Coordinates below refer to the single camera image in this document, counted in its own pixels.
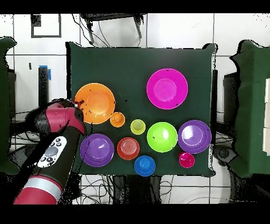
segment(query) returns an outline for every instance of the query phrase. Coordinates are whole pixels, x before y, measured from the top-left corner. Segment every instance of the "magenta plate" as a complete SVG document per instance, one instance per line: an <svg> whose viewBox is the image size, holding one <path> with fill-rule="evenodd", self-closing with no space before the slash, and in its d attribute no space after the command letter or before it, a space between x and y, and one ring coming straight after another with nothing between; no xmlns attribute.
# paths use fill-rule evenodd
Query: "magenta plate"
<svg viewBox="0 0 270 224"><path fill-rule="evenodd" d="M161 69L148 80L146 92L152 104L160 109L170 110L186 99L188 83L179 71Z"/></svg>

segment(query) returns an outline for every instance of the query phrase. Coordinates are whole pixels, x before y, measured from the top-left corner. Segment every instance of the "white control panel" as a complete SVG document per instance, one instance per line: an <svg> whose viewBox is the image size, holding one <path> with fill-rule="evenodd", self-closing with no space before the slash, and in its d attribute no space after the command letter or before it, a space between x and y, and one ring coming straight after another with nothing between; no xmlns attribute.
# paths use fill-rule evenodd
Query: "white control panel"
<svg viewBox="0 0 270 224"><path fill-rule="evenodd" d="M57 137L47 148L47 150L39 160L37 166L40 168L44 168L53 165L63 152L66 143L67 141L65 137Z"/></svg>

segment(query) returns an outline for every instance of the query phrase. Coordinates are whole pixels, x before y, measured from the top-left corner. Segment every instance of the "dark green table surface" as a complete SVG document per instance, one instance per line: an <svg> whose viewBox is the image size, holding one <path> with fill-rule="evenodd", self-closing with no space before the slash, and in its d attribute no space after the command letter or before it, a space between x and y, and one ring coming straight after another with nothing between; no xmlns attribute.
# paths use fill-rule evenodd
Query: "dark green table surface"
<svg viewBox="0 0 270 224"><path fill-rule="evenodd" d="M179 165L178 156L182 149L177 144L173 150L158 153L150 148L146 135L151 125L156 122L169 122L176 130L192 119L202 120L209 125L211 93L211 56L216 50L214 44L202 49L141 49L141 48L83 48L75 43L67 44L67 71L71 71L71 96L91 82L106 85L114 94L115 111L122 112L126 122L121 128L113 127L109 120L103 124L93 125L93 133L107 135L114 143L112 161L103 167L90 167L83 163L82 174L117 174L132 175L134 160L125 161L117 154L116 146L124 137L133 137L140 144L138 155L149 155L156 163L155 175L202 175L212 176L208 168L209 150L195 155L195 165L185 169ZM173 68L180 71L188 82L186 100L177 108L162 110L155 107L146 94L146 84L150 76L162 68ZM130 124L134 119L142 119L146 131L134 135ZM86 124L88 133L91 125ZM82 162L80 144L73 167L78 171Z"/></svg>
<svg viewBox="0 0 270 224"><path fill-rule="evenodd" d="M6 52L16 45L13 38L0 38L0 95L1 95L1 110L0 110L0 172L8 174L16 174L18 167L10 162L7 158L7 153L10 148L9 138L9 122L10 122L10 101L9 101L9 84L7 75Z"/></svg>
<svg viewBox="0 0 270 224"><path fill-rule="evenodd" d="M270 78L270 48L254 41L239 44L232 57L241 85L238 90L239 109L235 120L235 151L238 156L230 167L245 178L251 174L270 174L270 156L263 152L265 84Z"/></svg>

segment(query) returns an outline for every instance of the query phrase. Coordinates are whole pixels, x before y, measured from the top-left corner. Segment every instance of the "purple bowl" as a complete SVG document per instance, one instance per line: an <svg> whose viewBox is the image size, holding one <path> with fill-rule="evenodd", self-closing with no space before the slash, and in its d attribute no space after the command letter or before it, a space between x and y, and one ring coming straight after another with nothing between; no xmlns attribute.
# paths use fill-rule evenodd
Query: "purple bowl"
<svg viewBox="0 0 270 224"><path fill-rule="evenodd" d="M82 160L94 167L107 165L112 160L113 153L112 141L102 134L89 135L82 141L80 148Z"/></svg>
<svg viewBox="0 0 270 224"><path fill-rule="evenodd" d="M178 144L187 153L201 153L207 149L210 142L211 130L200 120L190 120L178 131Z"/></svg>

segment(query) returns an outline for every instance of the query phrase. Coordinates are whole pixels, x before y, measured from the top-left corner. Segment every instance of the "green bowl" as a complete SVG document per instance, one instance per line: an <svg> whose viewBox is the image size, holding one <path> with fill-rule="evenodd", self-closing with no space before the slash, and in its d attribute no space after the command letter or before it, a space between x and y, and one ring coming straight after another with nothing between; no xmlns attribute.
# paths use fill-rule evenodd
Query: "green bowl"
<svg viewBox="0 0 270 224"><path fill-rule="evenodd" d="M167 122L155 123L147 132L147 142L153 150L159 153L168 152L177 143L177 131Z"/></svg>

